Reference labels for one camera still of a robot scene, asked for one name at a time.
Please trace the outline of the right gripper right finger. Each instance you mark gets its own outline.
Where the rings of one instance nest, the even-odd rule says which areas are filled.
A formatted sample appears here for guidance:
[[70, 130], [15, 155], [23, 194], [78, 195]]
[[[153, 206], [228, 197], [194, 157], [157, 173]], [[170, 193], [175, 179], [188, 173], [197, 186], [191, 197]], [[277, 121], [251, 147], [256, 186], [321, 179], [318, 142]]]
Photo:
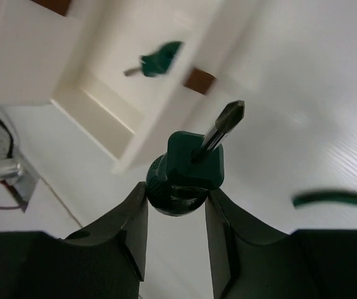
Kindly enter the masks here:
[[357, 298], [357, 230], [285, 234], [221, 190], [205, 211], [215, 298]]

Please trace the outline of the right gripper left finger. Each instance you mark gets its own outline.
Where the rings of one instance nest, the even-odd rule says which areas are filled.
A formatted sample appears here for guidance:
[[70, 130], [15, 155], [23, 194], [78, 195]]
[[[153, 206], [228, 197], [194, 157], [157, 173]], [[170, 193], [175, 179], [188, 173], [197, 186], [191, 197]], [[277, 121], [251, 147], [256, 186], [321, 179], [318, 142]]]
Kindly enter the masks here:
[[0, 232], [0, 298], [137, 298], [147, 236], [143, 182], [65, 239], [41, 231]]

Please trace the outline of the green handled pliers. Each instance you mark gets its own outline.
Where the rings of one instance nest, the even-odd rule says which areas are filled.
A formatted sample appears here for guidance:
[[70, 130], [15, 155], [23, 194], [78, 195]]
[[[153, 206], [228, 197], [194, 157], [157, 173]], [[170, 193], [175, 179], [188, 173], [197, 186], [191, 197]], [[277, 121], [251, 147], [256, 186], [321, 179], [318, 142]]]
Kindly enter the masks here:
[[313, 191], [298, 194], [292, 199], [292, 204], [295, 208], [321, 203], [348, 204], [357, 207], [357, 192], [332, 190]]

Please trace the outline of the green orange stubby screwdriver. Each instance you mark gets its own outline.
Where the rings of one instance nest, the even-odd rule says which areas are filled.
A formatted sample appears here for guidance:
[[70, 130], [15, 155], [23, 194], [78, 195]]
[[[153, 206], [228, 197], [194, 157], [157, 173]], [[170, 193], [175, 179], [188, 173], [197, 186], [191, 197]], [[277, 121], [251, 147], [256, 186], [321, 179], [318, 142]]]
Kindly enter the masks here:
[[228, 103], [209, 131], [200, 135], [176, 131], [167, 150], [151, 164], [146, 175], [150, 204], [168, 216], [183, 216], [198, 209], [210, 191], [224, 182], [224, 138], [244, 118], [245, 103]]

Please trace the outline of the green handled screwdriver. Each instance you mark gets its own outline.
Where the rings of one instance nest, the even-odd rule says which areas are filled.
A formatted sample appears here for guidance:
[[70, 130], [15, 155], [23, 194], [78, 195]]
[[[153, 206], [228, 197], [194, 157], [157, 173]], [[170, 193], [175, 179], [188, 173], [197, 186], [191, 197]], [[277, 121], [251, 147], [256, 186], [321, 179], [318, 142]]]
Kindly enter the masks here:
[[135, 74], [142, 74], [145, 77], [152, 78], [166, 74], [183, 44], [182, 41], [174, 40], [161, 45], [148, 55], [141, 55], [139, 66], [125, 70], [124, 76], [130, 77]]

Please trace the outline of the white drawer cabinet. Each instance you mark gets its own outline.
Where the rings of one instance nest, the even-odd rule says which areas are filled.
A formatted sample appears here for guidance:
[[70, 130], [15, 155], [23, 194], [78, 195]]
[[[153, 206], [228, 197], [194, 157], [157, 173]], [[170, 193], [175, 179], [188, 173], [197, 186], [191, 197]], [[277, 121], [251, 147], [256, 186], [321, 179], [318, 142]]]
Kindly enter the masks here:
[[52, 97], [90, 1], [61, 16], [33, 1], [0, 1], [0, 105], [43, 105]]

